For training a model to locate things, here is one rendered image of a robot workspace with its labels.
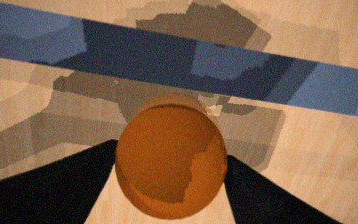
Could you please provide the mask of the orange-brown ball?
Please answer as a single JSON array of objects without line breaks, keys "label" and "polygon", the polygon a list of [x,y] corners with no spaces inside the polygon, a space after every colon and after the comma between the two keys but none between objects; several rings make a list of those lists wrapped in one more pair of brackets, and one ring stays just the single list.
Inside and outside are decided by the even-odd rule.
[{"label": "orange-brown ball", "polygon": [[158,105],[138,114],[115,151],[115,172],[127,199],[143,214],[182,220],[218,194],[227,150],[217,126],[184,105]]}]

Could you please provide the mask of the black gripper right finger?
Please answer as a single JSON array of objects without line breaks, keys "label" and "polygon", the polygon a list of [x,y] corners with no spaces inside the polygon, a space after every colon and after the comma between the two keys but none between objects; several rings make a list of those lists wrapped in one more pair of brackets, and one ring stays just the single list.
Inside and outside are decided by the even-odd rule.
[{"label": "black gripper right finger", "polygon": [[232,155],[224,186],[235,224],[343,224]]}]

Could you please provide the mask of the translucent orange sphere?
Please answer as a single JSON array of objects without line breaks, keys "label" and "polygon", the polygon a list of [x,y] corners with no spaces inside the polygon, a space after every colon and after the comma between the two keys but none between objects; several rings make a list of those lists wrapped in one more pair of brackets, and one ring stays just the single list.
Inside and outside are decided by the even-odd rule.
[{"label": "translucent orange sphere", "polygon": [[[218,128],[221,133],[220,126],[218,124],[217,118],[213,114],[213,112],[200,100],[196,99],[193,96],[183,94],[183,93],[165,93],[160,94],[155,97],[150,98],[145,103],[143,103],[139,108],[133,113],[129,123],[141,112],[146,109],[158,106],[158,105],[167,105],[167,104],[175,104],[175,105],[184,105],[193,109],[198,110],[202,114],[206,115]],[[128,124],[129,124],[128,123]],[[222,135],[222,133],[221,133]]]}]

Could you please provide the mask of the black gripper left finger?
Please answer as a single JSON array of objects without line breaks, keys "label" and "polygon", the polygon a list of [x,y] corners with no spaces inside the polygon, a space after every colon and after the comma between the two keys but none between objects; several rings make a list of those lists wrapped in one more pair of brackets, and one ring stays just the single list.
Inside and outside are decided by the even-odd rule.
[{"label": "black gripper left finger", "polygon": [[84,224],[113,166],[118,140],[0,180],[0,224]]}]

